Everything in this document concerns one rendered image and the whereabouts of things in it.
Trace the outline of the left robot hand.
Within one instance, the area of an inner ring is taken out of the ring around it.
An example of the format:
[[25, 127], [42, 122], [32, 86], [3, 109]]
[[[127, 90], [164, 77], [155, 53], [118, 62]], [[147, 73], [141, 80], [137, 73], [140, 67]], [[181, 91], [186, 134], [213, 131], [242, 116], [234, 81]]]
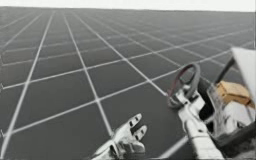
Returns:
[[133, 131], [141, 120], [142, 114], [138, 113], [116, 129], [113, 141], [116, 145], [117, 155], [119, 158], [124, 158], [127, 155], [140, 155], [146, 152], [145, 145], [141, 140], [147, 133], [148, 127], [146, 125], [142, 125]]

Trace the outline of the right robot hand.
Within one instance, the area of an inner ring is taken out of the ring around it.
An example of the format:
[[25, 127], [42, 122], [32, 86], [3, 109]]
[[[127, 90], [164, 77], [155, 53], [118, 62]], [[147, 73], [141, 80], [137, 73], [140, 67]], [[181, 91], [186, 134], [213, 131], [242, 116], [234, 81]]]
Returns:
[[188, 108], [192, 114], [198, 115], [205, 106], [205, 101], [197, 89], [187, 95], [189, 91], [190, 86], [184, 85], [168, 98], [168, 104], [173, 109]]

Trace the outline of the dark steering wheel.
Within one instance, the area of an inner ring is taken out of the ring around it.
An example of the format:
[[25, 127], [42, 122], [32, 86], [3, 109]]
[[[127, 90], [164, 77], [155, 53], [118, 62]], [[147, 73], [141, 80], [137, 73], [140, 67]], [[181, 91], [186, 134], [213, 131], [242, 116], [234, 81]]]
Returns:
[[[194, 70], [192, 77], [189, 81], [183, 82], [182, 75], [190, 69]], [[174, 92], [177, 83], [180, 82], [182, 84], [180, 90], [183, 92], [184, 97], [186, 99], [190, 99], [194, 92], [197, 90], [200, 81], [200, 74], [201, 69], [197, 63], [189, 63], [180, 70], [174, 81], [171, 83], [170, 88], [167, 90], [167, 105], [170, 108], [176, 109], [182, 106], [182, 102], [176, 97], [176, 93]]]

